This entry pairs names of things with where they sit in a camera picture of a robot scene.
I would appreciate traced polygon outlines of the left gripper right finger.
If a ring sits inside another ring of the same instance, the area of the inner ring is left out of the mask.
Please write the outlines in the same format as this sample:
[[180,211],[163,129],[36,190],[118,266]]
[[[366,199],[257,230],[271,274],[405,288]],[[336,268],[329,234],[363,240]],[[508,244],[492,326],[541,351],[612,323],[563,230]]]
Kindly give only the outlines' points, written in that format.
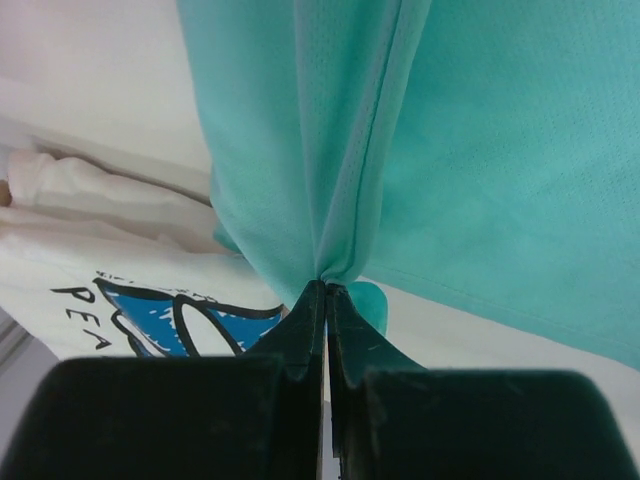
[[634,479],[604,396],[563,370],[428,369],[331,285],[333,454],[345,479]]

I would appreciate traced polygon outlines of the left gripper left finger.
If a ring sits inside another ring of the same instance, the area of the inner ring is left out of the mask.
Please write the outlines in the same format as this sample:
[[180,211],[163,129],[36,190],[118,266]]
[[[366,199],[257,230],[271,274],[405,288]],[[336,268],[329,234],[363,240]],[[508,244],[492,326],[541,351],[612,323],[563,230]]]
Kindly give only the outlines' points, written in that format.
[[59,363],[1,465],[5,479],[318,479],[325,294],[286,316],[101,279],[133,349]]

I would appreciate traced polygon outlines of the teal t-shirt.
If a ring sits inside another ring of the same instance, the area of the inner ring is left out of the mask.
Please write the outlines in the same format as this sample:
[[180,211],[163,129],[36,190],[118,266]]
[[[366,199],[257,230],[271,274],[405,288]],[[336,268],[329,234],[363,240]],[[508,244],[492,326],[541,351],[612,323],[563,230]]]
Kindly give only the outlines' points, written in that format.
[[639,365],[635,1],[181,1],[215,237]]

